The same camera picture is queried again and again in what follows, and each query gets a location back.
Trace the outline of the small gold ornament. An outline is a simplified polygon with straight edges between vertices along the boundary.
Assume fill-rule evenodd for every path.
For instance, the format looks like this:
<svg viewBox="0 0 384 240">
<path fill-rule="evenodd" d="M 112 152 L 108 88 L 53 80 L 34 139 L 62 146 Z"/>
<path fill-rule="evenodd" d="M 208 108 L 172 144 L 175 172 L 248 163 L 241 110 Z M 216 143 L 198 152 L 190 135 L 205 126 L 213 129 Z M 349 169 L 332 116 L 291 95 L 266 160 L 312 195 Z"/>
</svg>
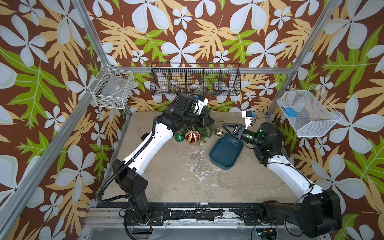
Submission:
<svg viewBox="0 0 384 240">
<path fill-rule="evenodd" d="M 218 138 L 222 138 L 226 134 L 225 130 L 222 128 L 215 129 L 215 136 Z"/>
</svg>

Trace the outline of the red gold striped ornament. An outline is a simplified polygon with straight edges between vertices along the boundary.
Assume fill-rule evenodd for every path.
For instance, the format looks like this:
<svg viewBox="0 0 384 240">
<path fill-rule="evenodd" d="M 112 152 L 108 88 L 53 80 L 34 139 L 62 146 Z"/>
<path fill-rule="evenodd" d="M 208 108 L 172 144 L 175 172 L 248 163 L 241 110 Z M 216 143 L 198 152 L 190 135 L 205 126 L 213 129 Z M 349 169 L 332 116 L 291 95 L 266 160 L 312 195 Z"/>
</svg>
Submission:
<svg viewBox="0 0 384 240">
<path fill-rule="evenodd" d="M 200 144 L 201 135 L 196 130 L 188 130 L 185 134 L 185 140 L 190 146 L 196 147 Z"/>
</svg>

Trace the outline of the green glitter ball ornament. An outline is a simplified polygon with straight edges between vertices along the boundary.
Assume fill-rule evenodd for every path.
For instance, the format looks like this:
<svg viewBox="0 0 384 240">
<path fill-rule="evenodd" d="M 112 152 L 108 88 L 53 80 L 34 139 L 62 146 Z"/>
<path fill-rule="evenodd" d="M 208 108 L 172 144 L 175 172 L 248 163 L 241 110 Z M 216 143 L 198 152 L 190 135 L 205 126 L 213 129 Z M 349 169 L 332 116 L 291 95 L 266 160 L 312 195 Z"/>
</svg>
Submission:
<svg viewBox="0 0 384 240">
<path fill-rule="evenodd" d="M 182 143 L 184 140 L 185 140 L 185 135 L 180 133 L 180 132 L 177 132 L 175 135 L 174 135 L 174 139 L 176 142 L 178 143 Z"/>
</svg>

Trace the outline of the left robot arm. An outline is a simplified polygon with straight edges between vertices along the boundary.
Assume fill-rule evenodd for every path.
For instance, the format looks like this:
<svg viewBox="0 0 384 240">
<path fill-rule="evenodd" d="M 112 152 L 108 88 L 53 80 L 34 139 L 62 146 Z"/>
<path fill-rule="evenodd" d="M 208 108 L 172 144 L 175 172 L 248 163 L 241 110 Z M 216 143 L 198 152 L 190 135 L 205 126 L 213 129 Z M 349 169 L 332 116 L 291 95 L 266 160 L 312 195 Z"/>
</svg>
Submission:
<svg viewBox="0 0 384 240">
<path fill-rule="evenodd" d="M 152 130 L 143 142 L 122 161 L 113 163 L 113 175 L 102 185 L 97 195 L 98 203 L 126 199 L 133 206 L 134 219 L 139 224 L 150 220 L 150 204 L 146 196 L 148 181 L 143 173 L 162 146 L 185 126 L 209 127 L 215 121 L 204 111 L 209 100 L 203 95 L 176 95 L 164 112 L 154 118 Z M 107 187 L 116 182 L 124 195 L 104 199 Z"/>
</svg>

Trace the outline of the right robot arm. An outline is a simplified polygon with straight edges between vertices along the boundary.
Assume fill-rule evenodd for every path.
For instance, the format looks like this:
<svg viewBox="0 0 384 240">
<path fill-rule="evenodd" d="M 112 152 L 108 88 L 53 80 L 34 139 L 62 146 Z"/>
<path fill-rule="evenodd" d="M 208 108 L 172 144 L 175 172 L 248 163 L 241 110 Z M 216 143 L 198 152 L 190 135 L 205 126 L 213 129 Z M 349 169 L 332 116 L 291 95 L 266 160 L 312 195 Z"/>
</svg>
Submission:
<svg viewBox="0 0 384 240">
<path fill-rule="evenodd" d="M 260 164 L 270 169 L 294 192 L 293 204 L 265 201 L 258 209 L 261 221 L 275 220 L 297 226 L 309 238 L 342 228 L 341 201 L 332 190 L 324 190 L 312 182 L 282 154 L 282 133 L 275 125 L 264 122 L 253 132 L 241 124 L 224 123 L 223 128 L 234 138 L 253 146 Z"/>
</svg>

